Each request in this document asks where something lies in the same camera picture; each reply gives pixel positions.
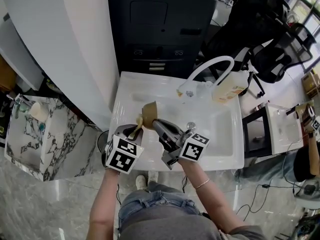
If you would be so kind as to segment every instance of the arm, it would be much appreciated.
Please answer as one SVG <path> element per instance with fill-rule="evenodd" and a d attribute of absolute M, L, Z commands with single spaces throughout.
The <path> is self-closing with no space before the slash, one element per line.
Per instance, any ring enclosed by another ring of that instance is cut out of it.
<path fill-rule="evenodd" d="M 179 163 L 194 188 L 208 180 L 208 176 L 199 164 L 185 159 L 180 159 Z M 228 234 L 233 229 L 247 225 L 234 213 L 225 195 L 212 181 L 198 188 L 196 193 L 211 220 L 225 233 Z"/>
<path fill-rule="evenodd" d="M 315 134 L 309 137 L 309 162 L 310 173 L 312 175 L 320 175 L 320 159 Z"/>
<path fill-rule="evenodd" d="M 105 174 L 93 202 L 87 240 L 113 240 L 114 219 L 116 209 L 116 193 L 119 173 L 106 169 Z"/>

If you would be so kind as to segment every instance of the office chair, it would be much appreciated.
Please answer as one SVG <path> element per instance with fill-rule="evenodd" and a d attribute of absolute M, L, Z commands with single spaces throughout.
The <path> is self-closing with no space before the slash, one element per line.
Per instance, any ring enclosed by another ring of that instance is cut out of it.
<path fill-rule="evenodd" d="M 270 40 L 279 40 L 288 31 L 289 9 L 284 0 L 237 0 L 225 26 L 207 44 L 202 44 L 202 61 L 228 55 L 235 59 L 233 71 L 246 70 L 254 48 Z M 227 67 L 228 63 L 220 62 L 209 69 L 217 78 L 216 70 L 224 71 Z M 264 95 L 258 78 L 252 77 L 261 88 L 259 95 Z"/>
<path fill-rule="evenodd" d="M 261 88 L 257 97 L 265 94 L 257 78 L 270 84 L 279 82 L 287 69 L 313 58 L 310 48 L 315 43 L 316 40 L 309 30 L 304 25 L 295 23 L 280 39 L 274 39 L 265 47 L 259 45 L 249 50 L 249 60 L 258 73 L 250 72 L 248 85 L 252 78 L 257 82 Z"/>

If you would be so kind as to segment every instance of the marble countertop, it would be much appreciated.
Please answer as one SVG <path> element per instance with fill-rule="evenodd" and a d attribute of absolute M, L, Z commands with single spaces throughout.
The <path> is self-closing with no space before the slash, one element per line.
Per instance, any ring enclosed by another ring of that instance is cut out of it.
<path fill-rule="evenodd" d="M 26 96 L 47 106 L 43 123 L 12 109 L 4 156 L 21 170 L 41 181 L 72 178 L 92 173 L 97 131 L 88 126 L 59 99 Z"/>

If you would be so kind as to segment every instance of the cube with markers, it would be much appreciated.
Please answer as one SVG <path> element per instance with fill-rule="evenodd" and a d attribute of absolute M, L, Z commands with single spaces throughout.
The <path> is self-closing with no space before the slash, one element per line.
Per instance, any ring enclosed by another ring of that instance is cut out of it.
<path fill-rule="evenodd" d="M 105 166 L 129 174 L 143 151 L 143 147 L 113 135 L 109 146 L 105 147 Z"/>
<path fill-rule="evenodd" d="M 206 152 L 210 140 L 204 136 L 194 133 L 185 140 L 179 158 L 187 159 L 193 162 L 199 162 Z"/>

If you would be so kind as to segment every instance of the white pipe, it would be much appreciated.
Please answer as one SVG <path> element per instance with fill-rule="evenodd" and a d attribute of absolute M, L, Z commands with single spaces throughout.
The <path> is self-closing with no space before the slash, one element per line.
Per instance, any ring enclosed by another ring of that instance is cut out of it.
<path fill-rule="evenodd" d="M 229 61 L 230 65 L 229 67 L 224 71 L 224 73 L 214 82 L 215 85 L 219 84 L 221 80 L 232 70 L 232 68 L 235 65 L 235 60 L 230 57 L 230 56 L 220 56 L 220 57 L 215 57 L 213 59 L 208 60 L 207 62 L 203 63 L 199 67 L 197 67 L 192 74 L 188 77 L 187 81 L 192 81 L 199 73 L 201 73 L 203 70 L 208 68 L 209 66 L 216 64 L 218 62 L 224 62 L 224 61 Z"/>
<path fill-rule="evenodd" d="M 179 86 L 178 88 L 178 93 L 180 93 L 181 95 L 184 94 L 187 90 L 187 85 L 188 83 L 190 83 L 199 73 L 201 73 L 203 70 L 205 70 L 206 68 L 208 68 L 209 66 L 216 64 L 218 62 L 224 62 L 224 61 L 229 61 L 230 65 L 229 67 L 223 72 L 223 74 L 213 83 L 213 85 L 211 86 L 211 89 L 213 87 L 215 87 L 217 84 L 219 84 L 225 77 L 227 74 L 229 74 L 229 72 L 232 70 L 232 68 L 235 65 L 235 61 L 232 57 L 230 56 L 220 56 L 220 57 L 215 57 L 213 59 L 208 60 L 207 62 L 203 63 L 202 65 L 200 65 L 198 68 L 196 68 L 192 74 L 188 77 L 188 79 Z"/>

